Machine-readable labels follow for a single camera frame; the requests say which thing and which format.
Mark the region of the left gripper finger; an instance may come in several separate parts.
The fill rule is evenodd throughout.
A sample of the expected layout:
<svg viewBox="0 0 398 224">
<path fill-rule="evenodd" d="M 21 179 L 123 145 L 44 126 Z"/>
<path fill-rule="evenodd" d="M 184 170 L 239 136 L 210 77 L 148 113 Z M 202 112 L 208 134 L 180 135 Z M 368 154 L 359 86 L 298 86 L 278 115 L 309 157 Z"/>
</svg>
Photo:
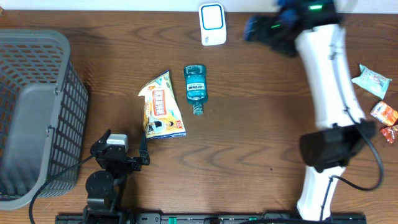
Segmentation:
<svg viewBox="0 0 398 224">
<path fill-rule="evenodd" d="M 108 140 L 109 136 L 111 134 L 111 130 L 108 129 L 98 140 L 99 144 L 106 144 L 106 141 Z"/>
<path fill-rule="evenodd" d="M 139 155 L 141 159 L 148 159 L 149 158 L 149 152 L 147 148 L 147 138 L 146 138 L 146 133 L 142 134 L 140 144 L 139 144 Z"/>
</svg>

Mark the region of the yellow snack bag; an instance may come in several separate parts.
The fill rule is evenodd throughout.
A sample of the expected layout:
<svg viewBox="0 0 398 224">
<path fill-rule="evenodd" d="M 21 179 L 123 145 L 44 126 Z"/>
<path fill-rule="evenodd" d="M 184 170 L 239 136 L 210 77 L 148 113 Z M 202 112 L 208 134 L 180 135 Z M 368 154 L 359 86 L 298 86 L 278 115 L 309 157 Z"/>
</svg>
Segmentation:
<svg viewBox="0 0 398 224">
<path fill-rule="evenodd" d="M 147 139 L 185 136 L 182 115 L 175 100 L 170 71 L 146 83 L 138 96 L 144 97 L 144 131 Z"/>
</svg>

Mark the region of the blue mouthwash bottle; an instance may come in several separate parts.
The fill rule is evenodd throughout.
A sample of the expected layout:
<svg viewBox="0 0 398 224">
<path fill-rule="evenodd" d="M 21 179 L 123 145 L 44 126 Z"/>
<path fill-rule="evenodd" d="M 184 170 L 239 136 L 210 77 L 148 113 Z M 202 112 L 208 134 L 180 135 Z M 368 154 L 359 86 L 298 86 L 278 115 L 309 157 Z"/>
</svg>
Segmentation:
<svg viewBox="0 0 398 224">
<path fill-rule="evenodd" d="M 203 105 L 208 101 L 206 87 L 206 67 L 204 65 L 187 65 L 184 68 L 187 91 L 187 102 L 193 107 L 193 114 L 203 114 Z"/>
</svg>

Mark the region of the pale green wipes pack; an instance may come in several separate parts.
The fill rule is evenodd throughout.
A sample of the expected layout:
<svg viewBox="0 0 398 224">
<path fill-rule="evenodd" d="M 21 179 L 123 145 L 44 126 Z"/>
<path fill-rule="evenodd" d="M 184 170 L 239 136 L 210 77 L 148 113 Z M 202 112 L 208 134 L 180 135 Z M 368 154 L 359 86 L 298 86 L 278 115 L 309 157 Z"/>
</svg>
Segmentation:
<svg viewBox="0 0 398 224">
<path fill-rule="evenodd" d="M 360 76 L 352 78 L 351 81 L 383 100 L 392 79 L 386 78 L 362 64 L 359 65 L 359 69 L 361 71 Z"/>
</svg>

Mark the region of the orange Kleenex tissue pack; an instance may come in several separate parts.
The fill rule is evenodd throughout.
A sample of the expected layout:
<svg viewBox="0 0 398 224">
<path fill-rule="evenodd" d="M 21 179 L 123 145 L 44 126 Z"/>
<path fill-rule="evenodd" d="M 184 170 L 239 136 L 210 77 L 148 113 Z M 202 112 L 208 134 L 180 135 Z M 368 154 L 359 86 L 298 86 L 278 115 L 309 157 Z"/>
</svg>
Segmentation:
<svg viewBox="0 0 398 224">
<path fill-rule="evenodd" d="M 378 102 L 371 110 L 371 115 L 386 126 L 393 126 L 397 121 L 397 111 L 385 102 Z"/>
</svg>

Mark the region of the red Top snack bar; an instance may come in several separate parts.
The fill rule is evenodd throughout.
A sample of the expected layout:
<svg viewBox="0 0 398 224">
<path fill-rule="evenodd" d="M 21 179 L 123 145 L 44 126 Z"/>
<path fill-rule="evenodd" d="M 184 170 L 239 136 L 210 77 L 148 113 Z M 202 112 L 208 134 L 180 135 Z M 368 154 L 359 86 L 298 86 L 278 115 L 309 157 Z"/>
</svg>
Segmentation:
<svg viewBox="0 0 398 224">
<path fill-rule="evenodd" d="M 389 126 L 380 130 L 382 135 L 386 138 L 388 143 L 393 144 L 397 140 L 398 125 Z"/>
</svg>

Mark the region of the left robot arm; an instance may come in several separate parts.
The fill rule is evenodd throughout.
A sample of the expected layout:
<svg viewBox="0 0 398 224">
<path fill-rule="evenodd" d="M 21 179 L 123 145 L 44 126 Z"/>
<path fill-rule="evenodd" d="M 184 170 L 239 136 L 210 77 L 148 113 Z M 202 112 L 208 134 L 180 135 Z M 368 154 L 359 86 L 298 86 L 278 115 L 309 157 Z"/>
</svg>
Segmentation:
<svg viewBox="0 0 398 224">
<path fill-rule="evenodd" d="M 86 180 L 87 206 L 83 210 L 83 223 L 135 223 L 131 212 L 121 208 L 121 200 L 128 177 L 150 164 L 147 138 L 143 134 L 139 141 L 139 155 L 127 156 L 128 137 L 107 130 L 92 146 L 101 170 L 92 173 Z"/>
</svg>

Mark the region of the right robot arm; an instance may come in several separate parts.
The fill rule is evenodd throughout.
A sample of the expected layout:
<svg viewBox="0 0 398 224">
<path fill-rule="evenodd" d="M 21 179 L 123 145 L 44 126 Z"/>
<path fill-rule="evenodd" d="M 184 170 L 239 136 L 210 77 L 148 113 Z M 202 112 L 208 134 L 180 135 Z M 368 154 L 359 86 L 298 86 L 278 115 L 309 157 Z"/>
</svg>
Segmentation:
<svg viewBox="0 0 398 224">
<path fill-rule="evenodd" d="M 352 157 L 371 145 L 375 124 L 361 109 L 346 58 L 345 29 L 333 1 L 279 1 L 274 16 L 252 16 L 243 36 L 289 57 L 301 58 L 307 74 L 317 131 L 299 149 L 306 165 L 296 204 L 303 222 L 332 222 L 330 205 Z"/>
</svg>

